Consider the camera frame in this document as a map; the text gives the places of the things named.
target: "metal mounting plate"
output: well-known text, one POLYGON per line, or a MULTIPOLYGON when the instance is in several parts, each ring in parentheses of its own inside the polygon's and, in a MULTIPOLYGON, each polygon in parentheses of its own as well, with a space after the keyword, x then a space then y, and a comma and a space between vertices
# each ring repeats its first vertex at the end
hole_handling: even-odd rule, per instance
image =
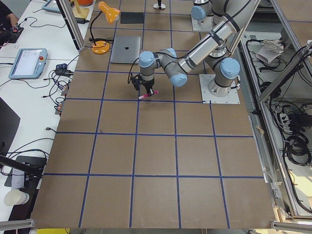
POLYGON ((208 84, 214 78, 215 78, 215 75, 208 75, 208 74, 199 75, 201 97, 202 97, 203 103, 209 104, 211 102, 211 103, 216 103, 216 104, 240 104, 236 89, 231 89, 229 94, 225 97, 216 97, 212 95, 208 90, 208 84))
POLYGON ((197 20, 195 20, 193 17, 192 19, 192 27, 194 32, 209 32, 213 28, 213 17, 206 17, 205 22, 203 24, 199 24, 197 20))

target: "orange desk lamp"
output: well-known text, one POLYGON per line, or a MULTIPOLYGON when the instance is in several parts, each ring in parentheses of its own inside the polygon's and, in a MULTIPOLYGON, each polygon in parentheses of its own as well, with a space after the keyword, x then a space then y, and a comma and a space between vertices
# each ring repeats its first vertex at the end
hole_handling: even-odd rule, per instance
POLYGON ((104 54, 109 51, 109 43, 103 40, 95 41, 92 34, 92 24, 94 21, 100 16, 101 13, 104 13, 106 16, 106 20, 109 23, 113 23, 118 20, 120 10, 116 8, 109 7, 105 2, 100 1, 98 4, 98 8, 101 10, 100 13, 94 18, 94 20, 90 24, 90 34, 93 40, 92 51, 96 54, 104 54))

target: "person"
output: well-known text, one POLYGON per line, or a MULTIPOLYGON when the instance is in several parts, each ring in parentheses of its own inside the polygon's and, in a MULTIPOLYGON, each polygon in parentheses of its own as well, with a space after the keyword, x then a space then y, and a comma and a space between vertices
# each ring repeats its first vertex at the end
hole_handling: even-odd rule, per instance
POLYGON ((10 28, 14 27, 19 21, 16 15, 0 1, 0 46, 10 38, 10 28))

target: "tablet screen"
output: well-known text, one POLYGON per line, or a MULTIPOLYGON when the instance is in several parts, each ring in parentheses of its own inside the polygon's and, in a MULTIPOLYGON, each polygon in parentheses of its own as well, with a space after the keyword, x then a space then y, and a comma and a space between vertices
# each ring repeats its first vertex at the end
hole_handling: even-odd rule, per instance
POLYGON ((35 73, 35 68, 42 50, 23 50, 13 71, 14 76, 27 76, 35 73))

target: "robotic arm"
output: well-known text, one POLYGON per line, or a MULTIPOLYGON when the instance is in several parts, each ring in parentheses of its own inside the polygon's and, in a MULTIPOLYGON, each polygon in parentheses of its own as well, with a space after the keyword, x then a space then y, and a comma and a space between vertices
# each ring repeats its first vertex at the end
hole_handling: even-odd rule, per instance
POLYGON ((144 51, 139 56, 140 74, 131 77, 137 90, 143 85, 147 95, 154 94, 154 70, 162 67, 171 83, 180 87, 187 82, 186 74, 205 60, 216 73, 209 84, 212 94, 218 97, 227 95, 233 79, 239 73, 239 63, 227 55, 226 40, 237 34, 249 23, 258 0, 209 0, 214 14, 213 29, 181 58, 176 57, 173 48, 160 52, 144 51))

